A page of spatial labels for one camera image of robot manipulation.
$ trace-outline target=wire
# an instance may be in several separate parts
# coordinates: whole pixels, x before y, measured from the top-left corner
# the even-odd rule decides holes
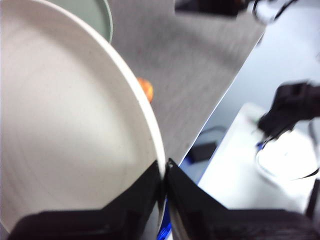
[[[269,137],[266,140],[259,142],[257,144],[258,147],[258,151],[255,155],[255,163],[257,165],[257,169],[259,170],[259,172],[263,175],[266,176],[266,174],[268,174],[269,176],[272,176],[275,179],[282,179],[282,180],[289,180],[289,181],[294,181],[294,180],[299,180],[299,179],[305,179],[305,178],[309,178],[312,177],[314,175],[316,175],[319,170],[320,170],[320,153],[319,153],[319,148],[318,148],[318,139],[316,137],[316,133],[315,133],[315,127],[314,127],[314,121],[311,120],[308,124],[308,132],[309,132],[309,136],[312,140],[312,145],[313,145],[313,150],[314,150],[314,154],[316,157],[316,162],[317,162],[317,169],[313,172],[311,172],[310,174],[303,176],[303,177],[299,177],[299,178],[293,178],[293,179],[288,179],[288,178],[284,178],[278,175],[273,174],[272,172],[270,172],[268,169],[266,169],[261,163],[260,163],[260,154],[262,152],[262,150],[264,149],[264,147],[266,146],[266,144],[268,142],[270,142],[271,140],[274,139],[274,137]]]
[[[252,9],[252,14],[253,16],[255,17],[256,20],[258,20],[259,22],[263,23],[263,24],[271,24],[273,22],[275,22],[277,20],[277,18],[279,18],[281,16],[281,14],[293,3],[297,2],[298,0],[290,0],[288,2],[286,2],[281,8],[280,10],[276,13],[276,15],[272,18],[270,18],[268,21],[264,21],[262,20],[259,16],[258,16],[258,13],[257,13],[257,6],[258,6],[258,3],[260,2],[261,0],[255,0],[254,1],[254,4],[253,4],[253,9]]]
[[[206,133],[209,133],[209,132],[212,132],[212,131],[219,131],[219,132],[222,132],[222,133],[225,133],[227,131],[227,128],[224,127],[224,126],[213,126],[213,127],[209,127],[203,131],[201,131],[199,133],[199,136],[202,135],[202,134],[206,134]]]

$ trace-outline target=gray tabletop surface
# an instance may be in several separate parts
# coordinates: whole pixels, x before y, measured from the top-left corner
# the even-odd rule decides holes
[[[175,14],[173,0],[109,0],[112,45],[154,86],[166,157],[180,162],[265,30],[234,18]]]

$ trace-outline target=light green plate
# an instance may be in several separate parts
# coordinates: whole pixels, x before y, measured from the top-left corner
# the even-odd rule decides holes
[[[109,43],[111,43],[113,23],[107,0],[47,0],[81,18]]]

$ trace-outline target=white plate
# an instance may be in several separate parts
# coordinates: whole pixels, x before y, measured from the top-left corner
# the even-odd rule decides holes
[[[135,76],[84,21],[1,1],[1,222],[101,208],[165,154]]]

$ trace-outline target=orange object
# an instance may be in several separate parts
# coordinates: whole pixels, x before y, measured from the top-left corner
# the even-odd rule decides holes
[[[154,97],[154,87],[152,84],[141,77],[137,77],[137,80],[142,87],[144,94],[146,95],[146,98],[148,99],[149,103],[151,103],[153,97]]]

